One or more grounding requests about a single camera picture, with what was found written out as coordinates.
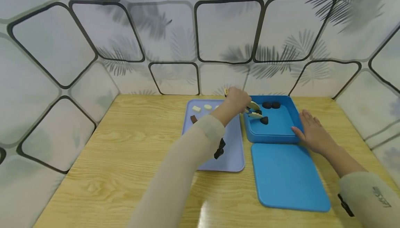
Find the wrist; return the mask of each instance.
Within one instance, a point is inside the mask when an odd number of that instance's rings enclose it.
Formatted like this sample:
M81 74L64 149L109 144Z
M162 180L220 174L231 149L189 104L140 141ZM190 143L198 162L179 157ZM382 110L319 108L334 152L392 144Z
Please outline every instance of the wrist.
M319 152L324 158L328 159L328 157L336 156L338 153L342 151L342 147L340 147L335 142L331 142L324 146L325 148Z
M239 112L229 101L224 101L217 109L210 113L223 124L224 127L236 116Z

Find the sleeve cuff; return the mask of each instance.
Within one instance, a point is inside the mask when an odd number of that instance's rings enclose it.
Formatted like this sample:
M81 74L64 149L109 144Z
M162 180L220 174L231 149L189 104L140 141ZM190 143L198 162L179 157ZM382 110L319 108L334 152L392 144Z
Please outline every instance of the sleeve cuff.
M201 117L194 125L199 127L211 142L219 143L225 135L224 125L210 114Z

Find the black cookie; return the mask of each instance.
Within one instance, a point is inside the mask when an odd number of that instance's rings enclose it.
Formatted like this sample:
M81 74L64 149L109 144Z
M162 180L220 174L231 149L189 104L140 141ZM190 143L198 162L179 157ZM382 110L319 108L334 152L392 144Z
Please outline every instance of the black cookie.
M260 118L260 122L263 123L264 125L268 125L268 117L265 116L265 117Z
M264 102L264 103L262 104L262 107L264 107L265 109L271 109L272 105L271 105L270 102Z
M222 148L224 148L224 146L225 146L225 141L224 141L224 139L222 138L221 141L219 142L219 147L218 147L218 149L222 149Z
M214 159L218 159L222 154L224 154L224 149L218 149L218 150L214 153Z
M279 107L281 107L281 104L279 102L273 102L272 107L273 109L278 109Z

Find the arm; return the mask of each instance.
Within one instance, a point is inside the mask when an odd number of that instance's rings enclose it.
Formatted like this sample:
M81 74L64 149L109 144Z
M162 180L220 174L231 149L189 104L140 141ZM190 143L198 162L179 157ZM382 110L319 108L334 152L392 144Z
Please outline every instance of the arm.
M127 227L176 228L179 225L195 171L213 157L225 134L225 126L239 112L237 104L227 98L173 144Z
M340 195L365 228L394 228L400 224L400 199L377 175L369 173L338 146L316 117L300 113L304 133L293 132L311 150L324 156L339 175Z

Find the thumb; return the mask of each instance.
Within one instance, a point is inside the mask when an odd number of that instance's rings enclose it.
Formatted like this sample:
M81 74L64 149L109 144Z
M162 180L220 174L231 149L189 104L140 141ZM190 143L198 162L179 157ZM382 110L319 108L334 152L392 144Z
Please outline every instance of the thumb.
M292 131L295 133L295 135L296 135L298 138L300 138L301 141L304 142L304 141L306 140L306 137L305 137L304 134L300 131L299 128L297 128L297 127L295 127L295 126L292 126L291 129L292 129Z

